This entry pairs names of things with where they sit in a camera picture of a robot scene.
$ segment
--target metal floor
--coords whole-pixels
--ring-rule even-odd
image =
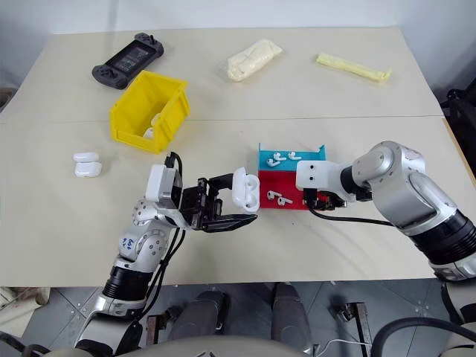
[[[440,299],[440,285],[435,279],[335,284],[306,282],[293,285],[307,311],[313,342],[316,344],[325,344],[334,338],[358,340],[354,321],[341,323],[332,317],[329,308],[335,303],[365,302],[372,336],[386,323],[397,318],[430,316],[448,320]],[[218,289],[231,296],[227,334],[269,338],[272,286],[272,283],[165,286],[150,314],[162,313],[172,305],[185,305],[200,292]],[[100,289],[97,288],[52,289],[49,304],[35,311],[22,341],[25,344],[42,344],[51,350],[70,347],[99,292]],[[166,339],[167,333],[167,330],[162,333],[160,340]],[[447,332],[436,329],[404,329],[388,340],[384,356],[436,357],[441,353],[447,338]],[[144,345],[144,336],[142,340],[141,345]],[[18,356],[15,350],[0,344],[0,357]],[[325,356],[359,357],[361,351],[358,345],[331,344]]]

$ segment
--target wireless earbud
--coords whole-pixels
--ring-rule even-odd
[[[294,151],[291,151],[289,154],[288,154],[288,158],[290,160],[301,160],[302,158],[300,156],[296,156],[296,152]]]
[[[280,163],[281,161],[274,161],[272,158],[269,158],[268,160],[266,160],[266,164],[270,167],[275,167],[279,165]]]
[[[281,154],[278,153],[278,152],[275,152],[275,153],[273,154],[273,158],[274,158],[274,160],[276,160],[276,161],[284,161],[284,160],[286,160],[286,158],[282,158],[282,157],[281,157]]]
[[[268,191],[267,196],[268,199],[272,200],[274,197],[281,197],[282,195],[279,192]]]
[[[278,197],[278,199],[277,199],[277,204],[278,204],[279,206],[284,206],[286,203],[292,203],[292,200],[287,199],[287,198],[285,198],[285,197]]]

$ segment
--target plastic bag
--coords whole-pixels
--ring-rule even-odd
[[[235,82],[250,77],[269,61],[283,52],[283,49],[269,39],[261,39],[251,47],[228,58],[227,75]]]

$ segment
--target black cable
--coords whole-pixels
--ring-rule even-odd
[[[157,271],[157,276],[159,277],[159,279],[158,279],[157,289],[155,290],[154,297],[150,301],[149,306],[146,307],[142,311],[142,313],[135,319],[136,321],[139,321],[145,315],[147,315],[147,313],[151,310],[151,308],[154,306],[155,302],[157,301],[158,294],[161,291],[162,282],[164,280],[165,270],[167,269],[167,266],[169,265],[169,261],[170,261],[170,259],[172,259],[173,255],[177,252],[177,250],[180,248],[181,244],[184,242],[185,230],[182,231],[180,241],[178,242],[177,246],[176,247],[173,246],[175,244],[175,239],[178,236],[178,233],[179,233],[179,229],[177,228],[176,234],[174,234],[174,239],[173,239],[172,243],[170,244],[170,247],[169,247],[167,253],[165,254],[164,259],[161,261],[161,266],[159,267],[159,269]],[[155,283],[151,284],[150,288],[153,289],[154,285],[155,285]]]
[[[173,249],[174,245],[176,244],[177,237],[179,235],[180,228],[176,229],[176,232],[173,234],[172,242],[170,243],[169,251]],[[162,265],[158,267],[157,272],[154,275],[154,278],[152,279],[152,282],[150,283],[149,289],[147,290],[146,293],[146,299],[149,299],[150,294],[152,294],[152,291],[154,289],[155,283],[157,283],[157,279],[162,272]]]
[[[390,335],[399,329],[414,326],[427,326],[434,327],[436,329],[444,329],[449,332],[456,333],[457,335],[466,337],[467,339],[476,342],[476,333],[465,329],[464,327],[453,324],[452,322],[439,320],[437,318],[402,318],[395,320],[389,324],[383,326],[373,339],[372,349],[370,355],[372,357],[382,357],[383,349],[386,340]]]
[[[177,161],[178,163],[178,173],[180,174],[180,177],[182,177],[183,179],[183,176],[182,176],[182,165],[181,165],[181,159],[180,159],[180,156],[179,154],[177,154],[176,152],[169,152],[169,155],[167,156],[167,158],[165,159],[165,166],[169,167],[169,168],[173,168],[175,166],[175,162]]]
[[[341,221],[341,222],[358,222],[358,223],[372,223],[374,225],[389,225],[393,227],[390,222],[387,221],[379,221],[377,219],[368,219],[368,218],[358,218],[358,217],[334,217],[334,216],[326,216],[324,214],[320,214],[313,210],[310,206],[310,203],[307,205],[309,212],[311,212],[316,217],[322,219],[328,219],[329,221]]]
[[[25,349],[25,345],[22,342],[18,341],[12,335],[9,335],[5,332],[0,331],[0,341],[6,343],[8,346],[14,348],[19,352],[23,352],[23,350]]]
[[[46,354],[51,352],[48,348],[43,347],[40,344],[30,344],[25,347],[25,349],[22,352],[22,357],[32,357],[36,356],[35,352],[40,352],[41,354]]]

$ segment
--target white earbud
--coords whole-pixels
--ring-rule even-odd
[[[280,163],[281,161],[274,161],[272,158],[269,158],[268,160],[266,160],[266,164],[270,167],[275,167],[279,165]]]
[[[302,158],[300,156],[296,156],[296,152],[294,151],[291,151],[289,154],[288,154],[288,158],[290,160],[301,160]]]
[[[268,199],[273,200],[274,197],[281,197],[282,195],[279,192],[268,191],[267,196]]]
[[[278,153],[278,152],[275,152],[275,153],[273,154],[273,158],[274,158],[274,160],[276,160],[276,161],[284,161],[284,160],[286,160],[286,158],[282,158],[282,157],[281,157],[281,154]]]
[[[287,198],[285,198],[285,197],[278,197],[278,199],[277,199],[277,204],[278,204],[279,206],[284,206],[286,203],[292,203],[292,200],[287,199]]]
[[[153,139],[154,138],[154,128],[148,128],[144,135],[142,135],[143,138],[146,139]]]

